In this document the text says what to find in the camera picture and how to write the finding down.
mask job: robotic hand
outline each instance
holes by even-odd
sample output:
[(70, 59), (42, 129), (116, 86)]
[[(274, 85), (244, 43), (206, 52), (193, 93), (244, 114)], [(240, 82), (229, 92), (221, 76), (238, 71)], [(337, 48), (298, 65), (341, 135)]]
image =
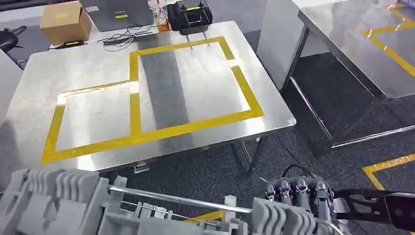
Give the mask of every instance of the robotic hand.
[(304, 208), (315, 217), (331, 221), (334, 192), (321, 178), (296, 176), (270, 182), (265, 198)]
[[(415, 231), (415, 194), (375, 189), (336, 191), (327, 181), (307, 173), (310, 177), (282, 177), (269, 182), (265, 199), (302, 207), (316, 218), (327, 222), (334, 220), (339, 227), (343, 221), (363, 220)], [(343, 231), (348, 232), (347, 225)]]

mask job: table top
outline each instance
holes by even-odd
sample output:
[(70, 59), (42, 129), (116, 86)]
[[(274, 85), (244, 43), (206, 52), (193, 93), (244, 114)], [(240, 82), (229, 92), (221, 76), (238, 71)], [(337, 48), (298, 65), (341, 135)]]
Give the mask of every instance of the table top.
[(391, 0), (301, 8), (300, 19), (375, 96), (415, 94), (415, 10)]
[(11, 170), (103, 170), (296, 123), (235, 22), (210, 25), (206, 37), (169, 31), (107, 50), (30, 57), (0, 128)]

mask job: laptop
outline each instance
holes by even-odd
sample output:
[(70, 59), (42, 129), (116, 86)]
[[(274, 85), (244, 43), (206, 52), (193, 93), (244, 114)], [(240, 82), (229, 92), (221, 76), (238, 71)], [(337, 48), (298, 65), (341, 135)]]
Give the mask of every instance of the laptop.
[(147, 0), (80, 0), (96, 28), (101, 31), (153, 24)]

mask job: black office chair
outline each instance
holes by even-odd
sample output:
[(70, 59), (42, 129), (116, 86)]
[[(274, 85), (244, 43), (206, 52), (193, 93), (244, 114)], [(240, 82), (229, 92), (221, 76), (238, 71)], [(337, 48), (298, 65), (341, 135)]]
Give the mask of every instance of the black office chair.
[[(27, 29), (26, 26), (20, 26), (16, 29), (9, 30), (5, 28), (3, 31), (0, 31), (0, 49), (4, 51), (6, 54), (13, 48), (23, 48), (21, 46), (18, 46), (17, 43), (19, 43), (19, 38), (17, 37), (19, 34), (21, 34), (23, 31)], [(16, 61), (13, 59), (10, 55), (8, 55), (10, 59), (12, 59), (19, 67), (20, 63), (24, 62), (25, 60)]]

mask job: yellow tape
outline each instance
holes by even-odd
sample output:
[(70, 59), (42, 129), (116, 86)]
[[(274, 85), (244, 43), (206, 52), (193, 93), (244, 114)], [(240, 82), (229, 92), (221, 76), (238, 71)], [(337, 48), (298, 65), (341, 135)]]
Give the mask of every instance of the yellow tape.
[(371, 35), (369, 40), (372, 41), (379, 49), (383, 50), (389, 57), (391, 57), (397, 64), (399, 64), (406, 72), (410, 75), (415, 76), (415, 68), (408, 63), (404, 58), (400, 57), (394, 50), (390, 47), (386, 46), (383, 42), (375, 37), (375, 35)]
[(200, 7), (199, 7), (199, 6), (195, 6), (195, 7), (188, 7), (186, 10), (188, 10), (188, 11), (192, 11), (192, 10), (197, 10), (197, 9), (200, 9)]
[(236, 81), (239, 84), (239, 87), (242, 90), (242, 93), (245, 96), (245, 99), (251, 108), (251, 110), (256, 113), (258, 116), (263, 116), (264, 113), (262, 112), (261, 106), (259, 106), (258, 101), (255, 98), (255, 95), (253, 94), (247, 80), (244, 77), (244, 74), (242, 73), (239, 66), (233, 66), (232, 68), (233, 75), (236, 78)]
[(45, 156), (51, 156), (55, 152), (56, 142), (58, 141), (59, 130), (61, 129), (62, 118), (64, 116), (65, 105), (59, 104), (55, 107), (52, 122), (50, 124), (49, 133), (47, 134), (45, 148), (43, 149), (43, 157), (41, 163), (44, 164)]
[(229, 48), (228, 43), (226, 42), (225, 38), (224, 37), (218, 37), (217, 39), (218, 39), (219, 45), (221, 46), (222, 51), (223, 51), (226, 59), (227, 60), (235, 59), (235, 57), (233, 56), (232, 51)]
[(411, 19), (402, 14), (397, 8), (391, 8), (389, 10), (390, 12), (392, 12), (392, 14), (399, 17), (405, 24), (414, 24), (414, 22)]
[(390, 47), (386, 44), (381, 42), (379, 39), (376, 38), (376, 34), (380, 33), (388, 33), (388, 32), (395, 32), (400, 31), (403, 29), (415, 28), (415, 23), (411, 21), (408, 17), (398, 11), (397, 8), (406, 7), (404, 4), (397, 3), (387, 6), (388, 10), (400, 19), (402, 19), (403, 23), (399, 25), (390, 25), (370, 30), (362, 31), (362, 34), (366, 36), (375, 46), (381, 49), (385, 54), (391, 57), (398, 65), (400, 65), (406, 72), (410, 75), (415, 76), (415, 67), (408, 63), (404, 58), (400, 57), (395, 51), (393, 51)]
[(55, 18), (64, 18), (67, 17), (67, 14), (60, 14), (60, 15), (55, 15)]
[(376, 171), (384, 170), (384, 169), (391, 168), (397, 165), (409, 163), (412, 161), (415, 161), (415, 154), (403, 156), (397, 159), (388, 160), (388, 161), (377, 163), (374, 165), (365, 166), (365, 167), (362, 167), (362, 170), (366, 173), (366, 175), (369, 177), (369, 179), (372, 181), (372, 183), (376, 186), (377, 189), (385, 190), (385, 188), (382, 186), (382, 184), (379, 182), (379, 180), (375, 177), (373, 173)]
[(130, 131), (133, 136), (141, 132), (138, 58), (134, 53), (130, 53), (130, 82)]
[(108, 86), (114, 86), (122, 83), (129, 83), (130, 84), (130, 127), (131, 127), (131, 135), (114, 139), (108, 141), (102, 141), (97, 143), (92, 143), (84, 146), (79, 146), (71, 149), (64, 149), (61, 151), (55, 152), (55, 144), (57, 141), (57, 136), (59, 134), (60, 125), (62, 122), (64, 105), (62, 105), (62, 110), (56, 109), (54, 113), (54, 118), (52, 119), (51, 128), (49, 130), (49, 134), (46, 141), (45, 151), (41, 160), (41, 163), (50, 163), (54, 161), (59, 161), (68, 158), (79, 157), (91, 153), (107, 151), (115, 148), (127, 147), (131, 145), (141, 144), (150, 141), (157, 141), (162, 140), (174, 136), (179, 136), (195, 131), (200, 131), (207, 128), (213, 128), (225, 124), (230, 124), (237, 121), (243, 121), (250, 118), (257, 118), (263, 116), (264, 113), (259, 106), (258, 101), (256, 100), (247, 80), (245, 79), (242, 70), (239, 66), (233, 66), (231, 68), (238, 85), (245, 96), (245, 99), (251, 108), (247, 111), (237, 112), (233, 114), (223, 115), (220, 117), (214, 117), (210, 119), (195, 121), (191, 123), (182, 124), (179, 126), (167, 127), (160, 130), (155, 130), (151, 132), (141, 133), (140, 132), (140, 114), (139, 114), (139, 94), (138, 94), (138, 56), (139, 55), (146, 55), (152, 53), (158, 53), (168, 50), (174, 50), (178, 48), (184, 47), (192, 47), (207, 43), (214, 43), (218, 42), (223, 50), (225, 57), (228, 60), (234, 59), (234, 56), (226, 43), (224, 37), (217, 37), (217, 38), (209, 38), (205, 40), (199, 40), (194, 42), (170, 45), (170, 46), (163, 46), (163, 47), (155, 47), (149, 48), (144, 50), (139, 50), (130, 53), (130, 80), (129, 81), (121, 81), (111, 84), (105, 84), (85, 89), (79, 89), (75, 91), (70, 91), (63, 93), (64, 97), (68, 95), (74, 95), (84, 92), (91, 92), (99, 89), (103, 89)]
[(125, 14), (125, 15), (115, 16), (115, 18), (116, 18), (116, 19), (122, 19), (122, 18), (127, 18), (127, 17), (128, 17), (128, 15), (127, 15), (127, 14)]
[(187, 219), (184, 222), (191, 223), (191, 224), (196, 224), (198, 222), (195, 221), (195, 220), (207, 221), (207, 220), (215, 220), (215, 219), (221, 219), (221, 221), (223, 222), (223, 213), (224, 212), (225, 212), (224, 210), (219, 210), (219, 211), (215, 211), (215, 212), (212, 212), (212, 213), (209, 213), (209, 214), (203, 214), (203, 215), (200, 215), (198, 217), (192, 218), (194, 220)]
[(65, 45), (67, 46), (76, 45), (76, 44), (79, 44), (79, 42), (65, 43)]

